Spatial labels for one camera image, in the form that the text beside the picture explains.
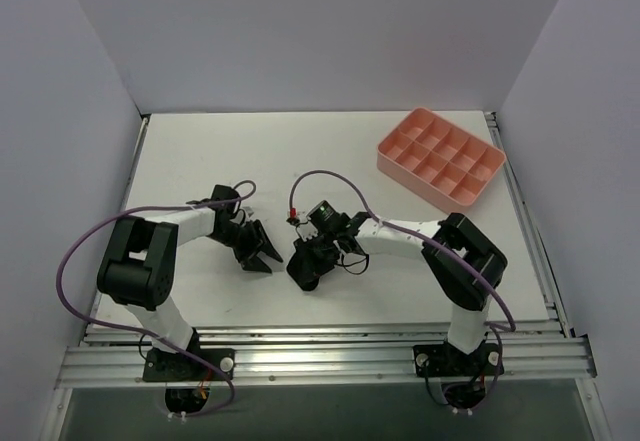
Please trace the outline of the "black underwear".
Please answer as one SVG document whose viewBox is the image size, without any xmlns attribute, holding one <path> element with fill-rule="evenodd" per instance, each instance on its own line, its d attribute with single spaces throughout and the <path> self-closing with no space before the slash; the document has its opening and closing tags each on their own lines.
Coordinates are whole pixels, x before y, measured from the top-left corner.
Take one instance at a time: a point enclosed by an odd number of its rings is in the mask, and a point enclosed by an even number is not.
<svg viewBox="0 0 640 441">
<path fill-rule="evenodd" d="M 286 272 L 302 291 L 310 292 L 318 287 L 321 277 L 332 271 L 335 266 L 316 263 L 306 249 L 305 241 L 296 240 L 294 253 L 286 266 Z"/>
</svg>

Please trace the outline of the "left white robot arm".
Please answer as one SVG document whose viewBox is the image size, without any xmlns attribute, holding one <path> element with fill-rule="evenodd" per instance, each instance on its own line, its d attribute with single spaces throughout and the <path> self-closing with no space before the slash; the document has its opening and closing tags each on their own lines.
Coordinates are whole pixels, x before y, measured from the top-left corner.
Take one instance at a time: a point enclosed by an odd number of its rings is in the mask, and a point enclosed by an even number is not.
<svg viewBox="0 0 640 441">
<path fill-rule="evenodd" d="M 194 378 L 202 366 L 198 333 L 171 297 L 178 248 L 208 238 L 233 252 L 242 270 L 272 272 L 266 257 L 282 262 L 266 230 L 241 208 L 236 186 L 214 186 L 208 198 L 160 216 L 126 215 L 115 222 L 97 274 L 100 293 L 124 306 L 152 345 L 166 357 L 179 380 Z"/>
</svg>

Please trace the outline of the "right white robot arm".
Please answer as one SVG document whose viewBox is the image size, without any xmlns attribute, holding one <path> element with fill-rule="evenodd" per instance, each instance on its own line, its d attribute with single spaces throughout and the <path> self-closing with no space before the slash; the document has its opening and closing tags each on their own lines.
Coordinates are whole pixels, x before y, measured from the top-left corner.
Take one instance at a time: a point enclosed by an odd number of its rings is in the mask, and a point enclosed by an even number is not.
<svg viewBox="0 0 640 441">
<path fill-rule="evenodd" d="M 323 201 L 305 222 L 315 231 L 294 241 L 286 267 L 300 289 L 316 289 L 321 277 L 342 265 L 348 254 L 423 260 L 452 303 L 445 364 L 464 374 L 479 363 L 489 299 L 495 296 L 508 261 L 469 218 L 453 213 L 442 221 L 383 221 L 365 211 L 350 217 Z"/>
</svg>

